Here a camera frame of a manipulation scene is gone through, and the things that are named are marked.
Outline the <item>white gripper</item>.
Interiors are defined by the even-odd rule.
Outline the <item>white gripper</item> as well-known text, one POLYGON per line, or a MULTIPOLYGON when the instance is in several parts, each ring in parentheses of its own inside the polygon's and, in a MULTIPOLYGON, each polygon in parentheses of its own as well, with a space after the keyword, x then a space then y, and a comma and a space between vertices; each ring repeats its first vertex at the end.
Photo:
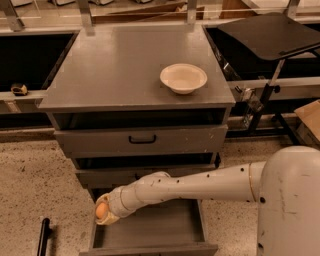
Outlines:
POLYGON ((98 210, 109 210, 113 213, 106 213, 101 218, 96 219, 98 225, 111 225, 119 220, 126 218, 135 212, 135 209, 129 209, 122 200, 123 186, 115 188, 109 194, 103 194, 96 200, 95 207, 98 210))

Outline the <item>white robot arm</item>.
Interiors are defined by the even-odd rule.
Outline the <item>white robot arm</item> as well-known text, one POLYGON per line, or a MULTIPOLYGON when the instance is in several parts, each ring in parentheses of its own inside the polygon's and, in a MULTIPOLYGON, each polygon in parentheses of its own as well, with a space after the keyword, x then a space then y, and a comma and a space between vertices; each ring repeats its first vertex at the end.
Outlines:
POLYGON ((291 146, 265 162, 172 177, 156 172, 96 201, 96 223, 111 225, 147 205, 173 199, 258 204, 257 256, 319 256, 320 151, 291 146))

